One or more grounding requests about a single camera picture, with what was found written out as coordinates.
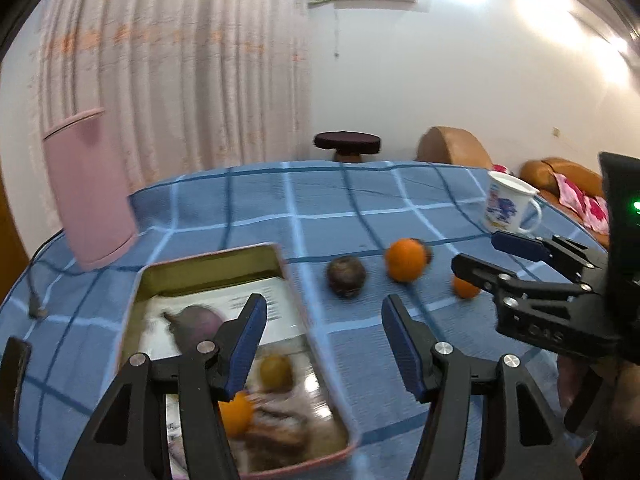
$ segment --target stool seat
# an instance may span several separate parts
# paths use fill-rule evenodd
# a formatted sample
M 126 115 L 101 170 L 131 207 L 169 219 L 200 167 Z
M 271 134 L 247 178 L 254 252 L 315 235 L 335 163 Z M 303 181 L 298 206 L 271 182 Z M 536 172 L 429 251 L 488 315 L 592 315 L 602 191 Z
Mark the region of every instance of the stool seat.
M 336 150 L 334 160 L 341 162 L 361 162 L 360 155 L 380 152 L 380 137 L 360 132 L 323 132 L 316 135 L 314 144 L 323 150 Z

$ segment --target blue cartoon character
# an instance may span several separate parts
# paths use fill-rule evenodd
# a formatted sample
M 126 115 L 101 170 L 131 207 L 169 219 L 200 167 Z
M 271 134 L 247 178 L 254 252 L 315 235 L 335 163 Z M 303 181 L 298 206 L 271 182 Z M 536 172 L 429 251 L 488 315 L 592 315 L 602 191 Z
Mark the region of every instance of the blue cartoon character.
M 498 189 L 494 186 L 491 186 L 489 190 L 486 210 L 489 213 L 497 213 L 496 220 L 507 224 L 511 222 L 511 217 L 516 216 L 518 212 L 515 204 L 510 199 L 498 196 Z

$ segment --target pink container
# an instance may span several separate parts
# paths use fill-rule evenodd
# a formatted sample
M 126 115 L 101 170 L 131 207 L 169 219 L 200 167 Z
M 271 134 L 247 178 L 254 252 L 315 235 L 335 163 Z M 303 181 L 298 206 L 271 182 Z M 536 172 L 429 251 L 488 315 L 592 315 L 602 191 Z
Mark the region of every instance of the pink container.
M 43 142 L 58 214 L 78 264 L 84 270 L 110 264 L 135 243 L 138 228 L 104 109 L 69 117 Z

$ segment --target mug handle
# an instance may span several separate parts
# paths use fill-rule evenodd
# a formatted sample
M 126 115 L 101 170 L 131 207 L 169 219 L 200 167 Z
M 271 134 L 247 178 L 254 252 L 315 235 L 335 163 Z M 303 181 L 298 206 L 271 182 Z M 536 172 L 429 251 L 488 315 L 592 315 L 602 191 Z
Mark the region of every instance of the mug handle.
M 529 229 L 523 229 L 522 227 L 518 227 L 518 232 L 521 234 L 528 234 L 532 232 L 533 230 L 537 229 L 540 225 L 540 222 L 542 222 L 542 208 L 540 207 L 540 204 L 536 202 L 536 199 L 533 197 L 531 197 L 531 199 L 529 200 L 533 204 L 533 207 L 536 209 L 536 213 L 538 214 L 538 219 L 534 222 L 533 226 L 530 227 Z

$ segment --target orange leather chair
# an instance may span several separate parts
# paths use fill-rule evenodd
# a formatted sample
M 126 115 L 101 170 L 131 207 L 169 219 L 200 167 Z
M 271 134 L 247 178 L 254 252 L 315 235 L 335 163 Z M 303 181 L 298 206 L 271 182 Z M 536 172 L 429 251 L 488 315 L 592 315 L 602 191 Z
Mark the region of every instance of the orange leather chair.
M 448 126 L 434 126 L 422 136 L 415 160 L 486 170 L 491 170 L 494 166 L 480 141 L 470 132 Z
M 540 196 L 548 200 L 552 205 L 562 210 L 575 221 L 580 222 L 579 216 L 568 207 L 560 204 L 560 190 L 554 177 L 554 173 L 562 173 L 575 183 L 585 194 L 590 196 L 604 196 L 602 191 L 602 177 L 587 168 L 559 157 L 543 158 L 542 160 L 530 160 L 520 170 L 520 178 L 540 190 Z M 609 236 L 601 235 L 590 229 L 590 234 L 605 249 L 609 249 Z

